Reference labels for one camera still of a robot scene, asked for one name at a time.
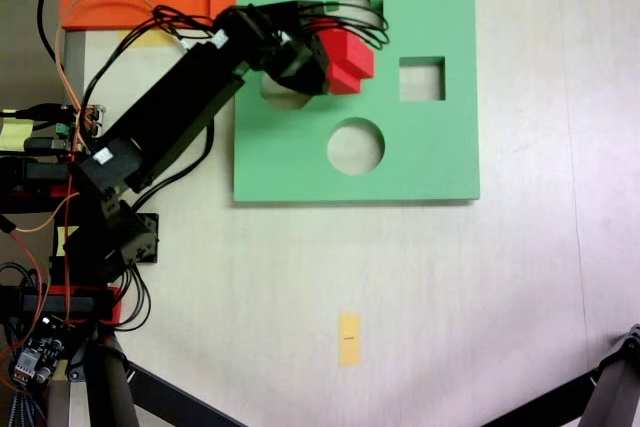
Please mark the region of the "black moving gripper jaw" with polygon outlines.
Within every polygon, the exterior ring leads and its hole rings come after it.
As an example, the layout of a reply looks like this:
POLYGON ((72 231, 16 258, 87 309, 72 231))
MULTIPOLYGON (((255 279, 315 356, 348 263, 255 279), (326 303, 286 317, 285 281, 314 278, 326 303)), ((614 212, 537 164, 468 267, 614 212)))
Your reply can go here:
POLYGON ((322 64, 309 64, 297 73, 297 91, 308 96, 325 95, 329 89, 326 67, 322 64))

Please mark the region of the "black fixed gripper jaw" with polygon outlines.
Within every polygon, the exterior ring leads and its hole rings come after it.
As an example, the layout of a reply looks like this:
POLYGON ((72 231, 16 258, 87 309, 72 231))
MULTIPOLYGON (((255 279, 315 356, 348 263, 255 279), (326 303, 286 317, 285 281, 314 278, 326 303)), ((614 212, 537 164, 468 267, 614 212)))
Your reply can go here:
POLYGON ((321 44, 321 36, 336 30, 336 20, 324 6, 297 7, 297 36, 308 47, 321 44))

